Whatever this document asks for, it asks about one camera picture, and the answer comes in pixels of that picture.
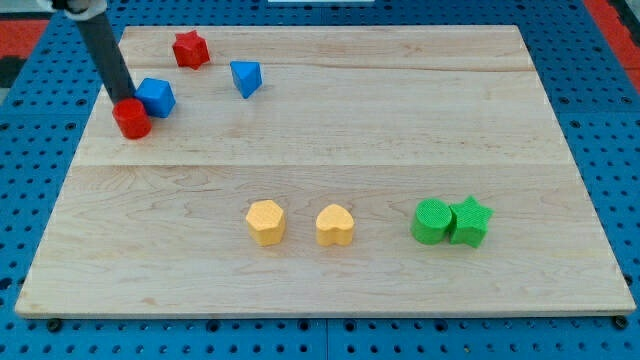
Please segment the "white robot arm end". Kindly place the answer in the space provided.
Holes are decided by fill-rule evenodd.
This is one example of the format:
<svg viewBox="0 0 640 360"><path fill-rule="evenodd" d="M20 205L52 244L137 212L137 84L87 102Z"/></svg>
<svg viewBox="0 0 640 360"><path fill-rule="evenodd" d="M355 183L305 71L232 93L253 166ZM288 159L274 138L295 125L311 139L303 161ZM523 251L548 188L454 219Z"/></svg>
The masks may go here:
<svg viewBox="0 0 640 360"><path fill-rule="evenodd" d="M37 0L36 3L46 12L63 11L73 21L88 21L107 9L106 0Z"/></svg>

